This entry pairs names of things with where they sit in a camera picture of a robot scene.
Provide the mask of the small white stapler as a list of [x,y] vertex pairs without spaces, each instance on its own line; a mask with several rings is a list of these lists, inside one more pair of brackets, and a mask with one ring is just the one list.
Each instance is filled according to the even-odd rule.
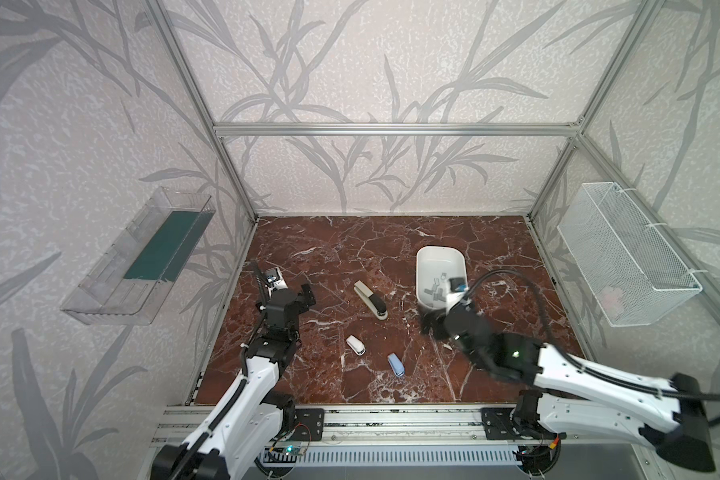
[[349,335],[346,338],[346,343],[357,356],[363,356],[366,353],[365,344],[354,335]]

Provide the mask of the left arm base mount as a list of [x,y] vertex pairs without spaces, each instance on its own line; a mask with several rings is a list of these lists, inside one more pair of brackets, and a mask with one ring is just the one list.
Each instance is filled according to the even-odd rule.
[[323,408],[297,408],[292,429],[284,437],[290,442],[321,441],[325,427],[325,410]]

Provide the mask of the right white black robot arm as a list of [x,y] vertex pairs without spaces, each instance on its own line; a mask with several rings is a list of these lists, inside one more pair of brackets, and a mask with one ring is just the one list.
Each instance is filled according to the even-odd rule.
[[713,473],[720,393],[677,373],[641,377],[573,356],[553,341],[497,332],[469,303],[420,310],[422,329],[453,343],[478,370],[522,386],[512,421],[519,434],[589,433],[652,449],[686,470]]

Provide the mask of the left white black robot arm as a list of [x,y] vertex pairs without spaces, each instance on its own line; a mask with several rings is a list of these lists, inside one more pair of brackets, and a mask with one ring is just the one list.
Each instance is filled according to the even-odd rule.
[[293,397],[275,387],[301,346],[299,317],[315,304],[309,284],[269,289],[237,377],[192,433],[158,451],[151,479],[239,479],[270,441],[296,428]]

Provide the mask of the grey white large stapler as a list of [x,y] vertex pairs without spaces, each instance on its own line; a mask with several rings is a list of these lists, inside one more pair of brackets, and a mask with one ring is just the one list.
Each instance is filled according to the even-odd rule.
[[385,321],[388,318],[387,305],[378,293],[362,281],[354,283],[354,291],[378,320]]

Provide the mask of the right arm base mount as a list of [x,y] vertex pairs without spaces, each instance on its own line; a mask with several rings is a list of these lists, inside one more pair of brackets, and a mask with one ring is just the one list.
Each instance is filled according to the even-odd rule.
[[480,409],[480,420],[487,440],[528,440],[551,442],[557,434],[538,424],[519,425],[514,419],[515,407],[489,406]]

